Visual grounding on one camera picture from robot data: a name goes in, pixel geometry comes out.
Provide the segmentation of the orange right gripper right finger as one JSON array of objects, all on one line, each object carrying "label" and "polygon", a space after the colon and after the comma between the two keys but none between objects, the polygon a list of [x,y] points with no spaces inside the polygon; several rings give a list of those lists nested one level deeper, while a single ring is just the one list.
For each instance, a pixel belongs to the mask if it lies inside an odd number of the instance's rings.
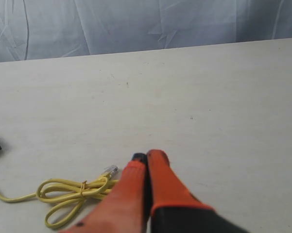
[{"label": "orange right gripper right finger", "polygon": [[153,205],[153,233],[244,233],[209,205],[198,200],[180,181],[162,150],[147,152]]}]

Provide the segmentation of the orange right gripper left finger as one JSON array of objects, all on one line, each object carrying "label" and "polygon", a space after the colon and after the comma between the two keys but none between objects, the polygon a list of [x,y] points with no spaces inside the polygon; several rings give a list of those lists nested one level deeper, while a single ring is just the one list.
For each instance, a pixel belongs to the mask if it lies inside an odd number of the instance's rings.
[{"label": "orange right gripper left finger", "polygon": [[145,233],[147,156],[135,153],[111,192],[82,220],[63,233]]}]

